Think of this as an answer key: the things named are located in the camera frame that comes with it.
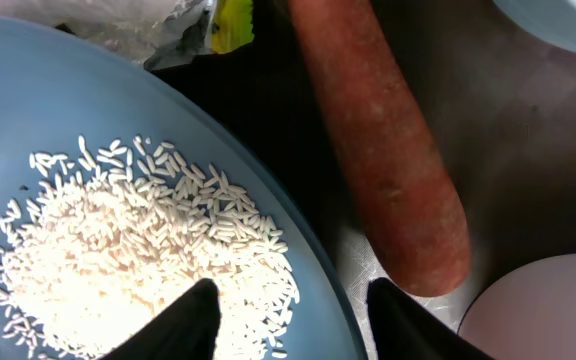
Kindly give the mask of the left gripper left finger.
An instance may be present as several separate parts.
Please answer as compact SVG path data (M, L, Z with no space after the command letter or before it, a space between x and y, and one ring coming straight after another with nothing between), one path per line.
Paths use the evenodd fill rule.
M218 288L202 279L102 360L212 360L220 320Z

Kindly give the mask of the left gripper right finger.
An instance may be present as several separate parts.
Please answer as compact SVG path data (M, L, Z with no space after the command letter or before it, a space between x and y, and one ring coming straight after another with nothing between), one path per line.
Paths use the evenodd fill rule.
M492 360L387 278L369 283L366 303L379 360Z

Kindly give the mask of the white rice pile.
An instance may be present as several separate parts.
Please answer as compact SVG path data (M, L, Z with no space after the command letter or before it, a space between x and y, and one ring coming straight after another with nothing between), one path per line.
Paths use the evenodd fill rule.
M288 246L248 192L170 142L34 152L38 194L0 218L2 335L29 358L99 359L202 279L219 359L284 359L300 300Z

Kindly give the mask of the white pink cup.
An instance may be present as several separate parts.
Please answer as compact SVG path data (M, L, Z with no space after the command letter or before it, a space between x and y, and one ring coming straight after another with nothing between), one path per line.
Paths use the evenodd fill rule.
M495 359L576 359L576 254L500 278L473 302L459 335Z

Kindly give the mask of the dark blue plate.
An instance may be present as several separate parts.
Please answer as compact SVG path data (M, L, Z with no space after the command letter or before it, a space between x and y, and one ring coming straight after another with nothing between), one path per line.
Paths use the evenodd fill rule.
M29 165L37 151L79 157L135 136L169 141L202 168L214 166L245 188L288 244L300 290L283 347L291 359L362 359L363 339L334 267L275 178L235 137L181 93L130 62L49 27L0 18L0 217L8 202L39 190ZM0 244L6 237L0 229ZM2 338L0 359L26 351Z

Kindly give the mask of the light blue bowl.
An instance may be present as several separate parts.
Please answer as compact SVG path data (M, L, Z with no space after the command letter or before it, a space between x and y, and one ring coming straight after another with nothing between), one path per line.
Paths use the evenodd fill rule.
M576 1L493 0L493 3L526 32L576 53Z

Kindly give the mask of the orange carrot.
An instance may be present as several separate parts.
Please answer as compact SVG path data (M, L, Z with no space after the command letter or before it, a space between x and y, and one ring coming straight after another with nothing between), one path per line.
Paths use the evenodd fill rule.
M465 212L367 0L289 0L302 56L366 238L422 297L465 280Z

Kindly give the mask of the dark brown serving tray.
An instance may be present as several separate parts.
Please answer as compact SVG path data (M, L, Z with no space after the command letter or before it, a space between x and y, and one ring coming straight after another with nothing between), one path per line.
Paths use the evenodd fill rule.
M576 253L576 53L525 32L488 0L374 0L373 9L459 193L472 265L423 305L457 328L498 278ZM259 1L253 43L159 77L222 123L283 184L349 298L369 357L365 304L382 276L352 206L281 1Z

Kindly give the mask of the crumpled white tissue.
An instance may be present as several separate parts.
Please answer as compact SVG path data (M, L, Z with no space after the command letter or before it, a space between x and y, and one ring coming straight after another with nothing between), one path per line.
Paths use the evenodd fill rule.
M146 70L210 52L215 0L0 0L0 16L59 28Z

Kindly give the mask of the green snack wrapper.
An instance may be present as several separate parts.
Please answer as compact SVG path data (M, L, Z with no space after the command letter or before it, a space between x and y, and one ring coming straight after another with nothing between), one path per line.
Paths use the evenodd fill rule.
M212 23L212 51L226 54L251 43L252 13L252 0L218 0Z

